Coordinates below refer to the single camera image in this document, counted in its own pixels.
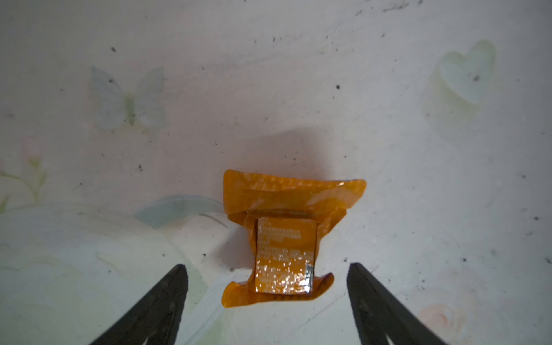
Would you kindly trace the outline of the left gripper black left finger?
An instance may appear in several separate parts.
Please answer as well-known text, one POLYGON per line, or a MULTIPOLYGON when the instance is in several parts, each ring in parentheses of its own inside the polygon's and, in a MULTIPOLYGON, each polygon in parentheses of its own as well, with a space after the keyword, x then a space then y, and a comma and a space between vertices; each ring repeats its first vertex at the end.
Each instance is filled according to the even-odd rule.
POLYGON ((188 293, 185 265, 177 264, 94 344, 175 343, 188 293))

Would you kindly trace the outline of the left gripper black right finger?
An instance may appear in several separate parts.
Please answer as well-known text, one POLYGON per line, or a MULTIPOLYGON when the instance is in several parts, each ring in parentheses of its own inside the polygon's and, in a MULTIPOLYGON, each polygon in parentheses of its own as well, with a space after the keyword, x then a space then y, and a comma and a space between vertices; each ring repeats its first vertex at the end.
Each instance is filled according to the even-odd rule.
POLYGON ((350 264, 346 284, 362 344, 445 345, 362 264, 350 264))

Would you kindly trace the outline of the small orange snack packet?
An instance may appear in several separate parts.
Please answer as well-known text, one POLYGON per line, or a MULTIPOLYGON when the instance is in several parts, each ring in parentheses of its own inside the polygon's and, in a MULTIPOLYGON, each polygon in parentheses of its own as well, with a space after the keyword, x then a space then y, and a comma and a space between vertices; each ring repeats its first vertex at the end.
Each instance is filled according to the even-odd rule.
POLYGON ((321 240, 362 198, 367 183, 284 178, 253 172, 224 173, 224 211, 248 231, 254 255, 249 279, 225 288, 225 308, 313 300, 333 284, 316 276, 321 240))

